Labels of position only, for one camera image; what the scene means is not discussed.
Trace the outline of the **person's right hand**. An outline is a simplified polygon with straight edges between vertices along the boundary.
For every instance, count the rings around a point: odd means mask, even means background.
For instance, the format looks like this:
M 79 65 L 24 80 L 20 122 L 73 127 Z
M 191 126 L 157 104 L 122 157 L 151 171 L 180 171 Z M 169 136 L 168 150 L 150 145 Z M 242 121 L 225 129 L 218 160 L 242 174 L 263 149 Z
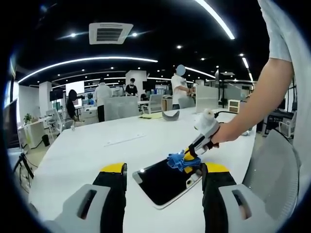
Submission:
M 221 123 L 219 129 L 210 137 L 210 141 L 204 145 L 204 148 L 210 150 L 219 148 L 219 144 L 236 140 L 241 132 L 232 123 Z

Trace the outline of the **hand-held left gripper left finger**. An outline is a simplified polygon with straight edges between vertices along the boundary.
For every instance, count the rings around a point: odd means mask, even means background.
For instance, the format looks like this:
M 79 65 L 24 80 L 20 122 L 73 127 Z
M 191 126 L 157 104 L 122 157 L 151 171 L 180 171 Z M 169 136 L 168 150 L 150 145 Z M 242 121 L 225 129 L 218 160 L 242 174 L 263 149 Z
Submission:
M 55 220 L 45 221 L 53 233 L 122 233 L 126 207 L 127 164 L 103 167 L 63 204 Z

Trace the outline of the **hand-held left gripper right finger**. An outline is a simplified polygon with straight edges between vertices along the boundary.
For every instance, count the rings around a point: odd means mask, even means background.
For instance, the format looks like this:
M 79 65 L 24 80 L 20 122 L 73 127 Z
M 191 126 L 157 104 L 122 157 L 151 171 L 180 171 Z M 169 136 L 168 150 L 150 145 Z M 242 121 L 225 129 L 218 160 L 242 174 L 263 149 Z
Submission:
M 264 202 L 248 187 L 236 184 L 229 170 L 202 163 L 202 206 L 206 233 L 270 233 L 275 222 Z

